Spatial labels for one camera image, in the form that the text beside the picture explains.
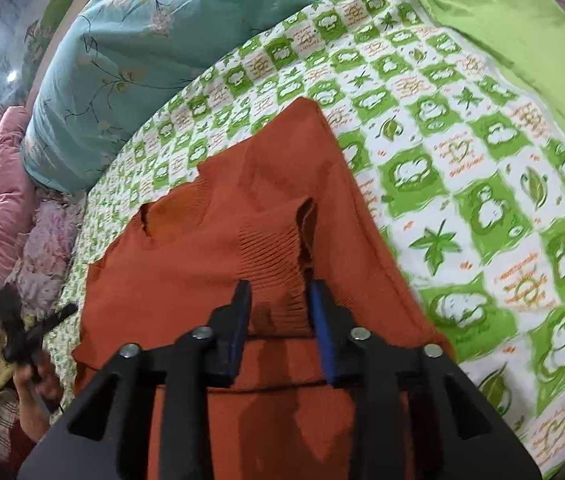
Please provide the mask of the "dark red sleeve forearm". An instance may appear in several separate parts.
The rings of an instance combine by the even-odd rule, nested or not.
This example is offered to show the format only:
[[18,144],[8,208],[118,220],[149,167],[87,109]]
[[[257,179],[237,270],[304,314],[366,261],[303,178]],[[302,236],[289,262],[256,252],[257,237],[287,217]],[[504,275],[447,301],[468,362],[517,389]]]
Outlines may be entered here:
[[32,440],[22,429],[20,420],[17,419],[10,429],[10,451],[8,455],[7,470],[8,478],[17,478],[20,467],[36,447],[36,441]]

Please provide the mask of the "person's left hand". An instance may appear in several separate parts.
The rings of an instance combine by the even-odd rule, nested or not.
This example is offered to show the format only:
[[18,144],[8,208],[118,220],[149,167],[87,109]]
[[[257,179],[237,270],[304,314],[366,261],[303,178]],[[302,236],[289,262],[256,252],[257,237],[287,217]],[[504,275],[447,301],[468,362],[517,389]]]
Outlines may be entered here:
[[20,426],[28,438],[38,442],[50,427],[49,405],[58,405],[64,393],[49,353],[41,351],[35,366],[18,365],[13,382],[19,397]]

